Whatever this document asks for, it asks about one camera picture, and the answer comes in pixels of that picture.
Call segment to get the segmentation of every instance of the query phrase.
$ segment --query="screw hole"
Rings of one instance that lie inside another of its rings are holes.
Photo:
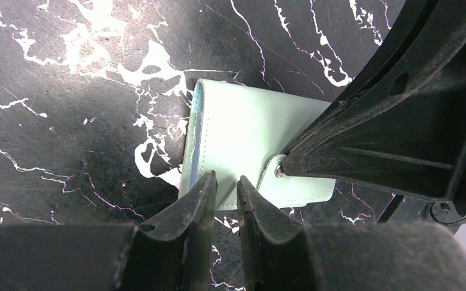
[[[281,164],[279,164],[278,166],[276,166],[276,169],[274,170],[274,174],[276,177],[278,178],[283,178],[285,177],[285,173],[283,172],[283,167]]]
[[[397,77],[397,79],[394,81],[394,84],[390,88],[388,94],[390,96],[402,94],[405,91],[405,88],[408,84],[408,78],[409,76],[407,73],[399,75],[399,77]]]
[[[151,230],[156,229],[156,226],[153,224],[141,224],[140,226],[142,230],[145,232],[150,232]]]

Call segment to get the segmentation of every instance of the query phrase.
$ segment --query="metal rivet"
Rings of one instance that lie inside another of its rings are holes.
[[[283,167],[281,164],[279,164],[277,167],[276,167],[276,170],[274,171],[274,174],[276,175],[276,177],[278,178],[282,178],[285,175],[285,173],[283,173]]]

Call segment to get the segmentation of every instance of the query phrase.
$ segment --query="mint green wallet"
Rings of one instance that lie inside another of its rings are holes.
[[[237,181],[246,176],[279,208],[330,199],[334,179],[285,176],[280,152],[329,106],[315,99],[200,79],[194,90],[179,198],[217,174],[217,210],[237,208]]]

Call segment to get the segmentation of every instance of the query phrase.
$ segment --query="black plastic bracket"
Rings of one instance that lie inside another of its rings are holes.
[[[367,66],[283,153],[287,175],[454,201],[464,215],[466,1],[407,1]]]
[[[237,207],[247,291],[466,290],[464,252],[440,226],[303,225],[245,177]]]
[[[217,180],[142,223],[0,226],[0,290],[207,290]]]

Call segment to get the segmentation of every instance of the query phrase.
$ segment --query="table surface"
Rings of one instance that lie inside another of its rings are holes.
[[[333,101],[403,3],[0,0],[0,223],[149,219],[177,199],[198,78]],[[392,198],[338,181],[284,211],[375,223]],[[400,220],[424,215],[407,201]],[[236,213],[216,216],[211,288],[241,288]]]

